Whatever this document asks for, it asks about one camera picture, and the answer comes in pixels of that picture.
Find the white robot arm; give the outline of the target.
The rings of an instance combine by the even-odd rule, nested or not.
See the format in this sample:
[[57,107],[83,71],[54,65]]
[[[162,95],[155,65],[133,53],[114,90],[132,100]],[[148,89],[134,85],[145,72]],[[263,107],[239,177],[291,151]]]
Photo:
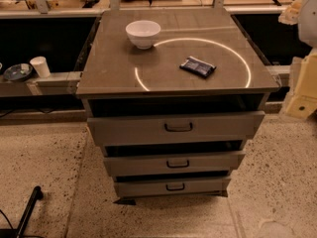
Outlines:
[[297,23],[299,40],[312,48],[304,59],[293,58],[282,105],[285,115],[306,119],[317,110],[317,0],[295,0],[280,17]]

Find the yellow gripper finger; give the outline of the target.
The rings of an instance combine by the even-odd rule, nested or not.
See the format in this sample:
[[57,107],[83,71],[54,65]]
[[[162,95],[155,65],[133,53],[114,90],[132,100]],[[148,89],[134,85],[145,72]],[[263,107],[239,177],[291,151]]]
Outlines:
[[285,25],[299,23],[299,15],[303,0],[294,0],[278,17],[278,22]]
[[290,90],[286,94],[284,102],[284,112],[286,115],[306,119],[317,110],[317,92],[316,93],[294,93],[290,85]]

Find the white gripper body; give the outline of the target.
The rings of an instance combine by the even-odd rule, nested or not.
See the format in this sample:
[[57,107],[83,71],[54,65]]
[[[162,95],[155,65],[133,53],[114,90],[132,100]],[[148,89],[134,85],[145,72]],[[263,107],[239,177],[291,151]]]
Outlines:
[[294,93],[317,92],[317,49],[304,59],[294,58],[290,67],[290,85]]

